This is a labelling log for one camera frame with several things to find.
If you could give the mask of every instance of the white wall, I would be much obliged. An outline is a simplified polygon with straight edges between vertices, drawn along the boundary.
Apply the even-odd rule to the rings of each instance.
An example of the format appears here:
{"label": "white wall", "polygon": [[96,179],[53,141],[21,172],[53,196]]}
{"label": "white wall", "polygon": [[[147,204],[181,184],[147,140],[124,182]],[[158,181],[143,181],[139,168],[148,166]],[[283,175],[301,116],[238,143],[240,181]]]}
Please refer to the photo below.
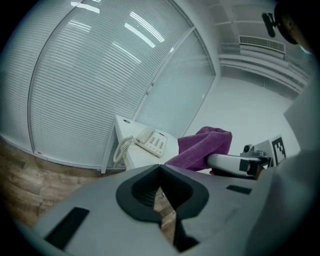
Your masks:
{"label": "white wall", "polygon": [[201,108],[185,132],[194,135],[211,126],[232,132],[229,154],[238,156],[246,144],[282,135],[287,156],[300,151],[284,112],[292,100],[244,80],[216,78]]}
{"label": "white wall", "polygon": [[214,26],[214,17],[203,0],[174,0],[199,32],[210,55],[215,74],[221,75],[218,52],[221,50],[220,34]]}

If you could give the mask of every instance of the purple towel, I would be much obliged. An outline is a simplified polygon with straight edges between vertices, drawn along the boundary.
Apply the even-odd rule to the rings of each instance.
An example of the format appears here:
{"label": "purple towel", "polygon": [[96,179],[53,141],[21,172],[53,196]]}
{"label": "purple towel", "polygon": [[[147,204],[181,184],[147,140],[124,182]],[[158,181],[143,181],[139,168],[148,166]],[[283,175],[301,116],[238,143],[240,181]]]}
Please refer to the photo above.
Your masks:
{"label": "purple towel", "polygon": [[179,154],[166,165],[177,166],[191,171],[210,168],[205,157],[212,154],[228,154],[232,133],[220,128],[202,127],[196,135],[178,138]]}

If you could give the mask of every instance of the telephone handset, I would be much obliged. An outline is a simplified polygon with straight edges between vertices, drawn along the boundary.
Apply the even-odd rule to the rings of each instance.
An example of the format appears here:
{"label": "telephone handset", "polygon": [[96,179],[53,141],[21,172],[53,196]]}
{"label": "telephone handset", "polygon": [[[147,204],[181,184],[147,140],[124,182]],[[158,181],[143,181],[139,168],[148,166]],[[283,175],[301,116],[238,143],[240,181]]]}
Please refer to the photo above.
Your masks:
{"label": "telephone handset", "polygon": [[113,156],[114,167],[124,156],[132,142],[149,151],[151,154],[161,158],[167,144],[167,137],[159,132],[156,132],[152,127],[146,127],[135,139],[132,135],[124,138],[122,141],[120,141],[115,150]]}

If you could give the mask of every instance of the white ceiling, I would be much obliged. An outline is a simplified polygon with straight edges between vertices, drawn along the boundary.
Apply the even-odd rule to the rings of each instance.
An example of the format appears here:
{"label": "white ceiling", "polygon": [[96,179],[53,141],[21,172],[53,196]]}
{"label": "white ceiling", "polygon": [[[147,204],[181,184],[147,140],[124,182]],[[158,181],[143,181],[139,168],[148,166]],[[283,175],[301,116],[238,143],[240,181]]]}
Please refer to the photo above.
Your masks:
{"label": "white ceiling", "polygon": [[273,13],[274,0],[202,0],[210,9],[222,43],[239,42],[238,36],[254,36],[285,44],[286,54],[302,60],[305,53],[298,45],[287,42],[279,31],[271,38],[262,20],[262,13]]}

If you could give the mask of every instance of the black slot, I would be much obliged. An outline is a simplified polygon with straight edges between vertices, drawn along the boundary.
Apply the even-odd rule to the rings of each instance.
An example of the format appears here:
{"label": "black slot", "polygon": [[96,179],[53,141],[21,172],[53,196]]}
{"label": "black slot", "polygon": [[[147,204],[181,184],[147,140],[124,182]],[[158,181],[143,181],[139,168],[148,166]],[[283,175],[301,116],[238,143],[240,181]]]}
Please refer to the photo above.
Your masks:
{"label": "black slot", "polygon": [[63,250],[88,213],[89,210],[87,209],[74,207],[47,235],[45,240],[58,249]]}
{"label": "black slot", "polygon": [[243,187],[243,186],[237,186],[237,185],[229,185],[226,187],[227,190],[231,190],[234,192],[238,192],[241,194],[249,195],[251,192],[251,188]]}

